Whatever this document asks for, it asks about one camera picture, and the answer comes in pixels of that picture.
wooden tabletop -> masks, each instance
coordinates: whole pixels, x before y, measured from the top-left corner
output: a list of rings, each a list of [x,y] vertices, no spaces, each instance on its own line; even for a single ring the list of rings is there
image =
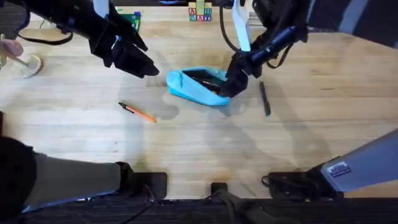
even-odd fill
[[[23,40],[42,57],[30,79],[0,71],[4,134],[38,152],[95,162],[126,161],[139,171],[165,171],[167,198],[202,198],[212,182],[240,197],[269,197],[260,182],[270,171],[308,169],[398,127],[398,50],[343,34],[311,34],[277,70],[264,66],[272,115],[266,118],[258,81],[229,106],[210,108],[168,93],[165,75],[194,66],[226,68],[232,51],[213,21],[188,21],[186,7],[124,7],[141,11],[140,35],[160,70],[137,78],[103,66],[78,35],[61,46]],[[226,28],[234,40],[230,14]],[[24,35],[59,39],[32,17]],[[157,118],[150,123],[123,110],[126,101]],[[398,182],[349,197],[398,196]]]

toy block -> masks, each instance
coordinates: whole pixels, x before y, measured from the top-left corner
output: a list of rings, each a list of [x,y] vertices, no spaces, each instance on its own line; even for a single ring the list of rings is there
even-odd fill
[[[189,15],[189,21],[196,21],[197,15]]]
[[[205,8],[205,15],[211,15],[211,8]]]
[[[190,15],[196,15],[197,14],[197,9],[196,8],[188,8],[188,12]]]
[[[205,14],[205,0],[197,0],[197,15]]]
[[[205,22],[210,22],[211,21],[211,15],[205,15]]]
[[[203,22],[205,20],[205,16],[204,15],[197,15],[197,21],[198,22]]]

blue fabric bag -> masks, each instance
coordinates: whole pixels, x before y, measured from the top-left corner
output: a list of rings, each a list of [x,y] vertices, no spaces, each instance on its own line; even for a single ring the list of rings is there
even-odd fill
[[[208,67],[184,68],[172,70],[167,74],[166,83],[171,94],[181,98],[201,103],[208,106],[224,106],[230,101],[230,97],[222,97],[214,94],[209,89],[184,74],[184,71],[206,70],[210,75],[226,81],[226,71]]]

sticker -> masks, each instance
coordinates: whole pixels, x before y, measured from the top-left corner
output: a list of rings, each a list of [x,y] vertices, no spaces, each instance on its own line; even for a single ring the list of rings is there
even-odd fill
[[[343,174],[347,174],[351,172],[351,169],[348,167],[347,163],[345,162],[339,162],[331,167],[326,168],[329,174],[332,177],[338,177]]]

green object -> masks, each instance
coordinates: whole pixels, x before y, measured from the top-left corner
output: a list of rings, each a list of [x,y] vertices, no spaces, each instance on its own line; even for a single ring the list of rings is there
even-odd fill
[[[120,15],[123,16],[123,18],[125,18],[129,22],[131,22],[131,25],[135,28],[135,30],[137,32],[139,31],[139,25],[140,25],[140,21],[141,21],[141,13],[140,12],[134,12],[134,14],[123,14],[122,9],[119,9],[118,12]]]

